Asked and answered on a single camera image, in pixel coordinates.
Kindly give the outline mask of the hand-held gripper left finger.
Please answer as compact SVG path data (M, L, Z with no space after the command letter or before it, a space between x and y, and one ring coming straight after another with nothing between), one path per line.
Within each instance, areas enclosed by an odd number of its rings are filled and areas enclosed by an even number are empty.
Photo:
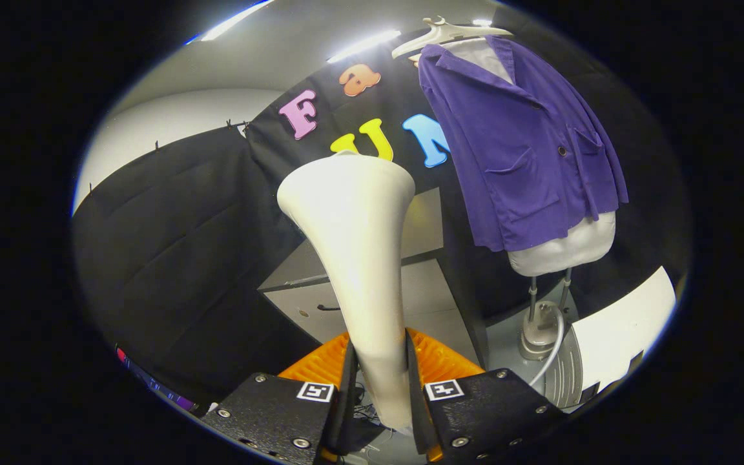
M335 336L277 376L252 374L201 423L274 464L335 464L351 435L356 355L348 333Z

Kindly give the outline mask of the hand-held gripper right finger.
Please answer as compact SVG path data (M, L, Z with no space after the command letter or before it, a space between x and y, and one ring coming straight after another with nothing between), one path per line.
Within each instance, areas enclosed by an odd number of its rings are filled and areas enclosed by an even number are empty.
M568 415L507 368L485 371L431 336L406 335L411 426L430 464L514 464Z

